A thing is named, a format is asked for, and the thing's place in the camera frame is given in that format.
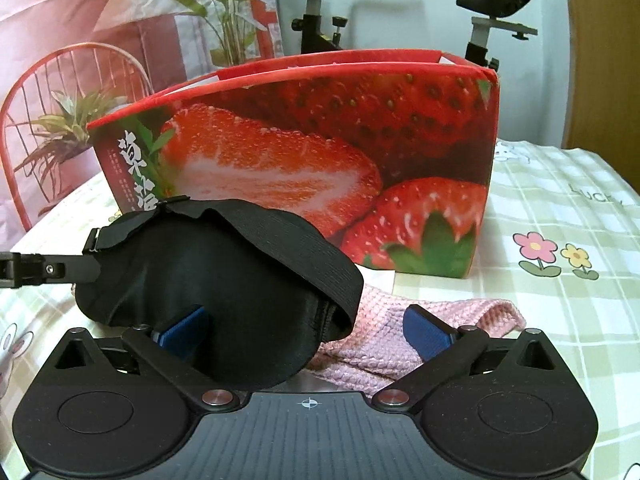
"exercise bike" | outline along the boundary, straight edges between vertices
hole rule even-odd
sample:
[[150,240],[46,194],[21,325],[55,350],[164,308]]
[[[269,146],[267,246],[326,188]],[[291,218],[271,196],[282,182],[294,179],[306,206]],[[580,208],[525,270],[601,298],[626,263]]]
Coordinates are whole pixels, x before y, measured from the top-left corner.
[[[512,16],[530,1],[456,0],[456,4],[459,7],[483,15],[471,18],[472,33],[466,47],[465,59],[479,66],[487,66],[497,71],[499,60],[495,58],[487,60],[486,58],[489,32],[492,28],[508,30],[514,33],[514,38],[521,41],[528,40],[528,36],[536,36],[538,31],[535,28],[526,27],[521,23],[506,22],[501,19]],[[291,22],[292,30],[302,33],[301,54],[332,52],[342,49],[340,46],[341,31],[346,27],[348,19],[342,16],[333,16],[332,24],[335,27],[335,32],[329,38],[321,32],[321,7],[322,0],[306,0],[306,9],[302,18],[295,18]]]

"blue pad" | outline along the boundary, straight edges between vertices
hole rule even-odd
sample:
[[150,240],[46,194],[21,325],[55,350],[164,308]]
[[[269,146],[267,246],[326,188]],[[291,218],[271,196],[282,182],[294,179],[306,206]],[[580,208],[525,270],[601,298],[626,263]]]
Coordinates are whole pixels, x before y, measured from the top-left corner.
[[410,305],[404,311],[402,334],[423,361],[428,361],[446,350],[458,338],[458,331],[455,328],[418,305]]
[[154,334],[162,348],[183,361],[191,357],[209,331],[209,314],[204,308],[192,312],[164,332]]

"strawberry box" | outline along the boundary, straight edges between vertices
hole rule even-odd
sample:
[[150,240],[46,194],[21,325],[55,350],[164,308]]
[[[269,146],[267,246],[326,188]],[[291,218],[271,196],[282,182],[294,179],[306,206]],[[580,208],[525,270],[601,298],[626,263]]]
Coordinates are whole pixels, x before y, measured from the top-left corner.
[[240,198],[311,222],[371,269],[464,277],[486,205],[495,72],[431,50],[222,69],[89,125],[122,212]]

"checkered tablecloth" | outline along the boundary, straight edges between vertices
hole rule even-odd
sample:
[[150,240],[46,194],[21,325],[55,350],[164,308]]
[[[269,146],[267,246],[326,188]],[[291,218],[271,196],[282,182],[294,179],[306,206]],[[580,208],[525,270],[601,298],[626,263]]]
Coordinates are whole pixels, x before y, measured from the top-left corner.
[[[117,207],[100,174],[14,248],[78,254]],[[393,292],[431,301],[512,300],[550,337],[598,415],[590,480],[638,480],[640,197],[598,156],[498,142],[478,250],[465,280],[396,274]],[[23,392],[80,314],[68,285],[0,292],[0,450],[10,480],[26,473],[10,421]]]

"yellow flower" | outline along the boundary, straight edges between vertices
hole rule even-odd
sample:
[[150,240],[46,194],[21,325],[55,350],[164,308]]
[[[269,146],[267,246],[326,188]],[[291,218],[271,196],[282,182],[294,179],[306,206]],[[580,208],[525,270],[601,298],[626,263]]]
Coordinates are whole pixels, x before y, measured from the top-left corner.
[[122,213],[120,212],[120,210],[118,209],[116,211],[116,214],[113,216],[109,217],[109,222],[115,222],[118,218],[120,218],[122,216]]
[[589,255],[584,249],[576,249],[575,245],[567,244],[560,254],[563,258],[569,260],[569,264],[576,269],[580,267],[586,267],[591,269],[591,262],[589,261]]

